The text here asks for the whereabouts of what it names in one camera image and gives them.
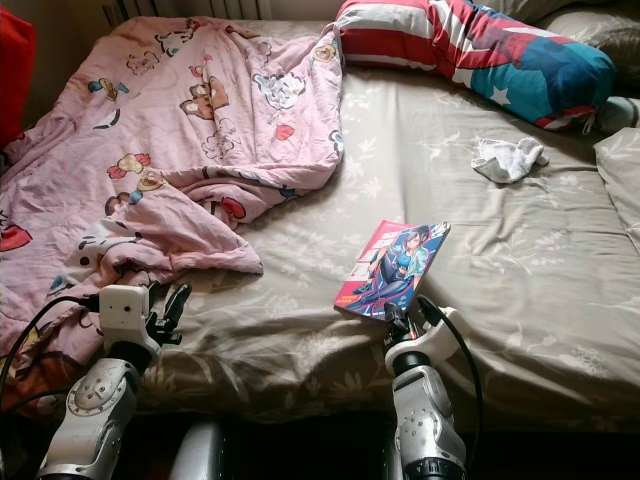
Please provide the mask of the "pink cartoon print quilt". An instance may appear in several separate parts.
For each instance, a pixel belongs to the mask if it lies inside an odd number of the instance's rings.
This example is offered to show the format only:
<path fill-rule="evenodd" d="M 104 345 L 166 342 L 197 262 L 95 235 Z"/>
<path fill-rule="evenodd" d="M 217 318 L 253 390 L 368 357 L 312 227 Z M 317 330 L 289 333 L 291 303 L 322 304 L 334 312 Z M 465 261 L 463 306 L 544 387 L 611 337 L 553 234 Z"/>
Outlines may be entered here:
<path fill-rule="evenodd" d="M 279 38 L 141 17 L 100 38 L 3 148 L 3 403 L 67 387 L 99 351 L 99 320 L 69 297 L 188 270 L 260 274 L 238 228 L 337 170 L 342 76 L 334 26 Z"/>

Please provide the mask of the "white grey-striped pillow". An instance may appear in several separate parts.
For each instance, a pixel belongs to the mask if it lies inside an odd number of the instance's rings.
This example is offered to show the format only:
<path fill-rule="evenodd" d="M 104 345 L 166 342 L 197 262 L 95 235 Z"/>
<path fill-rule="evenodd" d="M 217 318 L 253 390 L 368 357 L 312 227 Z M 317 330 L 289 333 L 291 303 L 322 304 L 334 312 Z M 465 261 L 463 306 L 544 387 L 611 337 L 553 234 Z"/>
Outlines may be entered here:
<path fill-rule="evenodd" d="M 611 96 L 596 109 L 595 127 L 604 134 L 640 128 L 640 99 Z"/>

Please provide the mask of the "long red cushion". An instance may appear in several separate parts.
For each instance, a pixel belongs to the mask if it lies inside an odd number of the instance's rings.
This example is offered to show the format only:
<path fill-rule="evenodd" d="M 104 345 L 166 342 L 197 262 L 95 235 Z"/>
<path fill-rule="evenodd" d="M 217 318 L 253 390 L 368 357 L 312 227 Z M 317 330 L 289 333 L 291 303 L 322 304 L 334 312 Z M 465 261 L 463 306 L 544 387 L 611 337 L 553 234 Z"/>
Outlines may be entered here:
<path fill-rule="evenodd" d="M 36 31 L 0 6 L 0 143 L 17 140 L 35 69 Z"/>

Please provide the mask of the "white radiator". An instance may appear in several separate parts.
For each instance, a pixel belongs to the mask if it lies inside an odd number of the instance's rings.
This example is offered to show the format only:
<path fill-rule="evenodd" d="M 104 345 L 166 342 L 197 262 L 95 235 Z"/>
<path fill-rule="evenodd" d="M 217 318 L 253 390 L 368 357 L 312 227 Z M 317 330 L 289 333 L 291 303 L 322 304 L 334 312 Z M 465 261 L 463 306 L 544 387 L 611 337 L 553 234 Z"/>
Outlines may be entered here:
<path fill-rule="evenodd" d="M 102 0 L 110 26 L 136 17 L 216 17 L 273 20 L 273 0 Z"/>

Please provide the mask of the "red blue striped bolster pillow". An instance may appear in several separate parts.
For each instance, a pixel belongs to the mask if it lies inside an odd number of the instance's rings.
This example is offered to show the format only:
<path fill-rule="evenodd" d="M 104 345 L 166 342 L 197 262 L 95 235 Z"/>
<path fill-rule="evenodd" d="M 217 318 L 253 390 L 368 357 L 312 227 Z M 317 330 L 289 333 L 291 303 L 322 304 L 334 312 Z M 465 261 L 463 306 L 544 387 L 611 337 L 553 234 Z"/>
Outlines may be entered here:
<path fill-rule="evenodd" d="M 470 0 L 346 0 L 334 27 L 352 63 L 425 70 L 545 131 L 588 120 L 616 76 L 602 50 Z"/>

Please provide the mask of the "beige floral bed sheet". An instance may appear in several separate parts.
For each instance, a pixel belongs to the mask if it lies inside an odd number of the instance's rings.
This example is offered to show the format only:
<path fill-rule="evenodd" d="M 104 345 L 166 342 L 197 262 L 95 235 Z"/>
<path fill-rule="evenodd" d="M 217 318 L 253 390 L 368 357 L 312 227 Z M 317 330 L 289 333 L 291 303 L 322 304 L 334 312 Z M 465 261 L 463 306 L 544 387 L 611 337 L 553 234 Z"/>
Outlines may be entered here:
<path fill-rule="evenodd" d="M 320 191 L 239 229 L 260 275 L 192 271 L 183 343 L 147 372 L 147 412 L 282 422 L 385 410 L 384 329 L 334 307 L 380 221 L 445 221 L 421 292 L 457 308 L 485 424 L 640 430 L 640 253 L 596 168 L 598 133 L 544 131 L 421 70 L 344 68 L 346 157 Z M 497 184 L 477 142 L 545 146 L 547 165 Z"/>

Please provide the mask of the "white crumpled cloth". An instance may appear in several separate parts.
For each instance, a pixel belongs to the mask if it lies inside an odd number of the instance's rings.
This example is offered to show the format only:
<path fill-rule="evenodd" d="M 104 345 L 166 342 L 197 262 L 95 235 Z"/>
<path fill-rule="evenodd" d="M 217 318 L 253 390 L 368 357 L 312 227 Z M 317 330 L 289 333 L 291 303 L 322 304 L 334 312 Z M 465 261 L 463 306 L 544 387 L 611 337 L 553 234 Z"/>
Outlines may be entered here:
<path fill-rule="evenodd" d="M 470 165 L 494 183 L 509 184 L 525 178 L 535 165 L 547 165 L 544 152 L 543 143 L 532 137 L 518 142 L 481 138 Z"/>

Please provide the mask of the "manga book with pink cover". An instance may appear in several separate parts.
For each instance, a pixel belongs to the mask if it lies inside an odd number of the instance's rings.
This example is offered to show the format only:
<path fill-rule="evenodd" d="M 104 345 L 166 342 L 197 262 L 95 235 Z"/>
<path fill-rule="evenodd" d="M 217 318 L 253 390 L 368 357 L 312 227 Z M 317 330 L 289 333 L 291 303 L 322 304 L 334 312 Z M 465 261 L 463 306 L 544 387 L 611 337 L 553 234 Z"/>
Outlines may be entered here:
<path fill-rule="evenodd" d="M 334 307 L 375 320 L 384 319 L 388 305 L 407 310 L 449 233 L 447 223 L 381 221 L 340 285 Z"/>

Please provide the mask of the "grey robot left leg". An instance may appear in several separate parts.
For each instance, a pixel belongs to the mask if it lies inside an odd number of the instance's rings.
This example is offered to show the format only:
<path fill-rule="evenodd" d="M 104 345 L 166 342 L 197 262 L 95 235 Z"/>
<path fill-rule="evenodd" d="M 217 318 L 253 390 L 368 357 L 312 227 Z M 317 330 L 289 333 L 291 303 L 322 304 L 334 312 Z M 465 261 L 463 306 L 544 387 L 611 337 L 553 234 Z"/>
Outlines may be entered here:
<path fill-rule="evenodd" d="M 224 429 L 204 420 L 189 425 L 166 480 L 223 480 Z"/>

